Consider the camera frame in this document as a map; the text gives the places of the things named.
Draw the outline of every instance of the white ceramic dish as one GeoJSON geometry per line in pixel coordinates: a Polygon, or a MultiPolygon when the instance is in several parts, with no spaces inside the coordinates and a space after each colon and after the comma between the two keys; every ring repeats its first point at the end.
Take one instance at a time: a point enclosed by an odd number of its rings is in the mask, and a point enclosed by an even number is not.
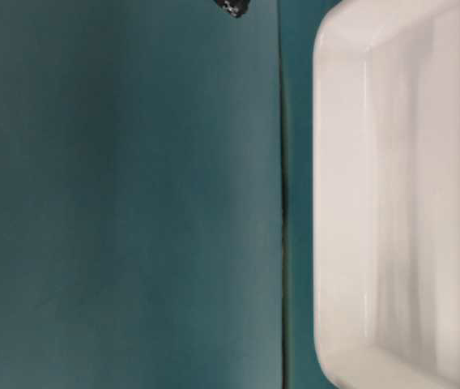
{"type": "Polygon", "coordinates": [[[318,33],[315,336],[347,389],[460,389],[460,0],[350,0],[318,33]]]}

